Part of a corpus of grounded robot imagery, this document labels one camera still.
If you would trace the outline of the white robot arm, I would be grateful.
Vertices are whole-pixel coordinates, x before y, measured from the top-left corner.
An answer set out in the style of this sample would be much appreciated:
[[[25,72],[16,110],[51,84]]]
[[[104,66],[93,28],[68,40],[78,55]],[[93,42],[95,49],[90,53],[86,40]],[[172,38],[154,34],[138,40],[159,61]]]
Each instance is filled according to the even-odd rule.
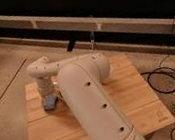
[[[103,89],[110,76],[105,55],[97,52],[52,63],[41,57],[27,72],[43,98],[55,91],[51,77],[56,76],[62,98],[91,140],[145,140]]]

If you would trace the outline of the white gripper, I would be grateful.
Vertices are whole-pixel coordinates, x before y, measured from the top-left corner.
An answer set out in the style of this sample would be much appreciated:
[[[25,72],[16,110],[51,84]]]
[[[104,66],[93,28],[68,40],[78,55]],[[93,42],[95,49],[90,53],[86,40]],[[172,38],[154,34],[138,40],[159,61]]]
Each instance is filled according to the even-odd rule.
[[[36,83],[37,83],[37,89],[38,89],[39,94],[41,95],[42,98],[54,93],[55,87],[54,87],[53,82],[51,81],[50,77],[37,78]]]

